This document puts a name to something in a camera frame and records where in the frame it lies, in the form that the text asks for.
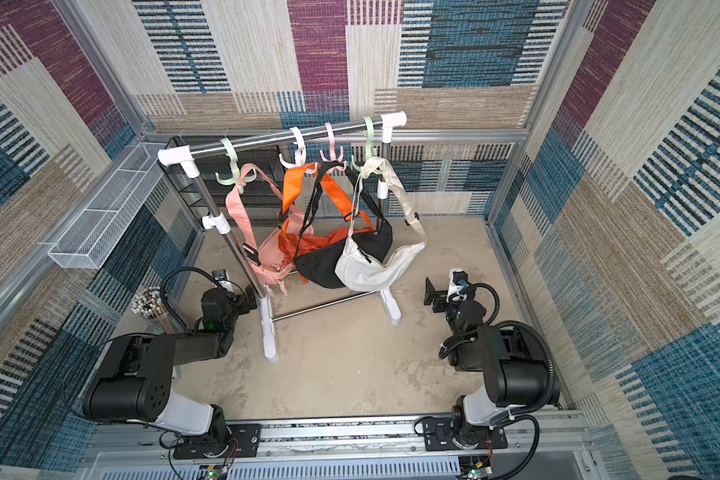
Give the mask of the black sling bag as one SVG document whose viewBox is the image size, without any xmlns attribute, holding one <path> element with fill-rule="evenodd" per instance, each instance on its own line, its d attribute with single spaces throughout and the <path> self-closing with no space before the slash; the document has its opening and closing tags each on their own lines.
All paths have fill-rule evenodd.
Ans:
<svg viewBox="0 0 720 480">
<path fill-rule="evenodd" d="M 285 177 L 283 207 L 288 208 L 295 202 L 296 195 L 302 190 L 303 178 L 308 170 L 315 173 L 315 183 L 304 217 L 296 233 L 283 231 L 280 234 L 280 248 L 292 258 L 296 270 L 304 279 L 327 289 L 343 288 L 345 284 L 336 275 L 335 268 L 343 254 L 349 229 L 339 228 L 324 237 L 315 235 L 311 229 L 321 197 L 324 195 L 329 197 L 344 220 L 349 221 L 354 218 L 352 200 L 328 174 L 328 167 L 325 164 L 312 163 L 289 170 Z M 381 225 L 376 226 L 370 219 L 369 213 L 361 210 L 357 217 L 362 219 L 366 226 L 355 230 L 351 238 L 364 254 L 382 261 L 392 246 L 392 227 L 378 207 L 377 201 L 369 193 L 362 192 L 360 198 Z"/>
</svg>

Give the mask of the cream white sling bag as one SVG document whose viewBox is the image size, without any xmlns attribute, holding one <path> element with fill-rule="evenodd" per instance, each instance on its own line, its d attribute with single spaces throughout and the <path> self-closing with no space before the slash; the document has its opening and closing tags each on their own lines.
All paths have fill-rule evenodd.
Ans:
<svg viewBox="0 0 720 480">
<path fill-rule="evenodd" d="M 385 263 L 381 263 L 370 254 L 366 254 L 353 239 L 354 215 L 360 212 L 359 201 L 363 193 L 363 181 L 371 174 L 377 174 L 383 178 L 388 189 L 400 203 L 406 222 L 421 239 L 419 243 L 403 245 L 397 248 Z M 379 156 L 366 160 L 359 170 L 359 178 L 355 181 L 348 236 L 343 253 L 335 267 L 337 277 L 346 287 L 358 292 L 376 292 L 390 288 L 406 272 L 416 256 L 425 249 L 426 244 L 426 233 L 389 161 Z"/>
</svg>

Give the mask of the orange sling bag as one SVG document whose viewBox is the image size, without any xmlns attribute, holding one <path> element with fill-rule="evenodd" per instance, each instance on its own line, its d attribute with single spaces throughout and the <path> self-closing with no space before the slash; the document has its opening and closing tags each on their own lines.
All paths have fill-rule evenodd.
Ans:
<svg viewBox="0 0 720 480">
<path fill-rule="evenodd" d="M 300 210 L 295 208 L 295 202 L 302 192 L 303 178 L 308 170 L 316 174 L 316 179 L 308 203 L 308 212 L 298 219 Z M 285 174 L 282 207 L 279 212 L 279 248 L 293 261 L 304 280 L 325 288 L 342 288 L 344 284 L 336 276 L 335 266 L 338 257 L 343 253 L 349 228 L 339 228 L 327 236 L 314 233 L 311 225 L 314 221 L 312 211 L 319 206 L 319 187 L 343 215 L 344 220 L 351 220 L 351 199 L 330 175 L 320 173 L 317 162 L 290 169 Z"/>
</svg>

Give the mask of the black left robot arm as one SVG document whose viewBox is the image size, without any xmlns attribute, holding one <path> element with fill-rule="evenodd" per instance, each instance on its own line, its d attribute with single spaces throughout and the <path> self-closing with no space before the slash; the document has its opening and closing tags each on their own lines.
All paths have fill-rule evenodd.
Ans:
<svg viewBox="0 0 720 480">
<path fill-rule="evenodd" d="M 113 338 L 82 401 L 85 419 L 98 423 L 141 423 L 171 432 L 176 459 L 241 456 L 254 429 L 238 433 L 223 409 L 200 403 L 172 388 L 174 369 L 225 357 L 234 342 L 237 320 L 257 308 L 252 286 L 230 281 L 225 270 L 211 273 L 182 267 L 166 276 L 198 273 L 213 287 L 201 297 L 202 315 L 187 332 L 133 333 Z"/>
</svg>

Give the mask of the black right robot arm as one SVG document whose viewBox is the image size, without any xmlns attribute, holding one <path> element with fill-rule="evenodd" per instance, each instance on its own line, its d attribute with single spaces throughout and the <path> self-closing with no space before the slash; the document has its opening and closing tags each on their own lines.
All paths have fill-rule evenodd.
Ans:
<svg viewBox="0 0 720 480">
<path fill-rule="evenodd" d="M 557 402 L 551 349 L 531 326 L 499 322 L 500 297 L 466 272 L 454 270 L 446 289 L 425 281 L 424 304 L 445 315 L 451 335 L 438 356 L 457 372 L 479 373 L 482 384 L 460 396 L 446 417 L 422 417 L 414 426 L 428 451 L 503 449 L 512 420 Z"/>
</svg>

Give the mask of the pink sling bag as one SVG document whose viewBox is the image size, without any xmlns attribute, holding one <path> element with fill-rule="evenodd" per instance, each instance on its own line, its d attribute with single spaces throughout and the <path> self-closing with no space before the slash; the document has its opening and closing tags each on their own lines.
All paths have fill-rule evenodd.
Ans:
<svg viewBox="0 0 720 480">
<path fill-rule="evenodd" d="M 257 179 L 265 181 L 278 198 L 279 203 L 282 203 L 283 195 L 276 183 L 259 167 L 247 163 L 240 168 L 240 179 L 226 196 L 226 208 L 229 216 L 243 234 L 243 254 L 266 292 L 272 294 L 272 287 L 278 286 L 281 294 L 287 296 L 285 278 L 294 270 L 294 265 L 293 261 L 287 259 L 279 248 L 280 229 L 275 228 L 261 244 L 258 244 L 242 200 L 241 188 Z"/>
</svg>

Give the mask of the pale green left hook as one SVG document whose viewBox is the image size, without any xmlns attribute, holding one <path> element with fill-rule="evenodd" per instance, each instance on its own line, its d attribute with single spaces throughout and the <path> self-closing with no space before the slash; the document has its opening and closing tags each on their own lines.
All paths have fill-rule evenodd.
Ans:
<svg viewBox="0 0 720 480">
<path fill-rule="evenodd" d="M 238 155 L 232 142 L 228 138 L 222 138 L 220 142 L 224 147 L 226 156 L 229 160 L 231 177 L 223 179 L 217 172 L 215 172 L 216 182 L 223 186 L 234 186 L 239 190 L 240 193 L 242 193 L 244 191 L 244 184 L 256 180 L 256 170 L 253 170 L 253 172 L 249 176 L 243 176 L 241 173 L 241 169 L 238 165 Z"/>
</svg>

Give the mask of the pale green hook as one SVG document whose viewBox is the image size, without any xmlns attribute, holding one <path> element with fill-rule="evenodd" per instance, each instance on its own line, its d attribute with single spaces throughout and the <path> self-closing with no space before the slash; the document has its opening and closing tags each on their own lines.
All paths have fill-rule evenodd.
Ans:
<svg viewBox="0 0 720 480">
<path fill-rule="evenodd" d="M 216 182 L 223 186 L 234 186 L 239 190 L 240 193 L 242 193 L 244 191 L 244 184 L 256 180 L 256 170 L 253 170 L 253 172 L 249 176 L 243 176 L 241 173 L 241 169 L 238 165 L 238 155 L 232 142 L 228 138 L 222 138 L 220 142 L 224 147 L 226 156 L 229 160 L 231 177 L 223 179 L 217 172 L 215 172 Z"/>
<path fill-rule="evenodd" d="M 355 173 L 359 173 L 369 159 L 377 156 L 377 150 L 375 148 L 374 121 L 370 116 L 365 116 L 363 121 L 365 124 L 365 143 L 362 151 L 363 155 L 359 156 L 353 154 L 350 161 L 350 167 Z"/>
</svg>

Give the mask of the pale green right hook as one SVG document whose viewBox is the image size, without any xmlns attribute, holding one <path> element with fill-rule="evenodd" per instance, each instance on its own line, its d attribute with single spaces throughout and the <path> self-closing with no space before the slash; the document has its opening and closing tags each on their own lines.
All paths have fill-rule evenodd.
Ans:
<svg viewBox="0 0 720 480">
<path fill-rule="evenodd" d="M 359 173 L 369 159 L 377 156 L 377 150 L 375 148 L 374 121 L 370 116 L 365 116 L 363 121 L 365 124 L 365 143 L 362 151 L 363 155 L 359 156 L 353 154 L 350 161 L 350 167 L 355 173 Z"/>
</svg>

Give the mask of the white plastic hook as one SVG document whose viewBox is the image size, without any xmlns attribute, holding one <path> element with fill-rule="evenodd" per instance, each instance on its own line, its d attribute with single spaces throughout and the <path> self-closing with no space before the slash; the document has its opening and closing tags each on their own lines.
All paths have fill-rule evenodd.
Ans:
<svg viewBox="0 0 720 480">
<path fill-rule="evenodd" d="M 280 164 L 287 170 L 302 167 L 306 164 L 307 160 L 306 142 L 300 129 L 298 127 L 291 127 L 290 132 L 294 139 L 294 145 L 296 146 L 293 161 L 285 160 L 283 154 L 279 154 Z"/>
</svg>

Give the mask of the pink plastic hook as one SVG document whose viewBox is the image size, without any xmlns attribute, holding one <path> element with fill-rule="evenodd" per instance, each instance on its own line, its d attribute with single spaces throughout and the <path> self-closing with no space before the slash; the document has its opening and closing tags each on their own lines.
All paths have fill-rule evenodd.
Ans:
<svg viewBox="0 0 720 480">
<path fill-rule="evenodd" d="M 321 150 L 321 160 L 326 166 L 328 174 L 331 174 L 333 172 L 344 172 L 347 168 L 344 160 L 344 148 L 342 146 L 337 146 L 333 126 L 331 125 L 331 123 L 325 122 L 324 127 L 328 138 L 328 153 L 325 154 L 324 151 Z"/>
</svg>

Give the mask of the cup of pens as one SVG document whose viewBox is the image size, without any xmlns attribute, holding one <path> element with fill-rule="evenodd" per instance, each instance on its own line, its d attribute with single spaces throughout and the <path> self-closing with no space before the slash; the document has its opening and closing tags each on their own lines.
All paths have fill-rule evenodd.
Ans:
<svg viewBox="0 0 720 480">
<path fill-rule="evenodd" d="M 168 311 L 160 297 L 158 287 L 145 288 L 137 293 L 131 302 L 131 310 L 133 313 L 155 324 L 164 333 L 172 334 L 175 332 Z"/>
</svg>

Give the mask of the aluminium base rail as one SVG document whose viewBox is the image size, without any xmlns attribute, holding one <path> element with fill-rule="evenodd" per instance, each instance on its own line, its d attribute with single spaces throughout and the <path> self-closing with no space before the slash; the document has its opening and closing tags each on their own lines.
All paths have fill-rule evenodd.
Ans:
<svg viewBox="0 0 720 480">
<path fill-rule="evenodd" d="M 89 443 L 78 479 L 475 479 L 519 466 L 520 479 L 605 479 L 582 415 L 547 410 L 537 421 L 456 446 L 443 414 L 231 422 L 237 453 L 185 455 L 180 439 L 136 426 L 106 426 Z"/>
</svg>

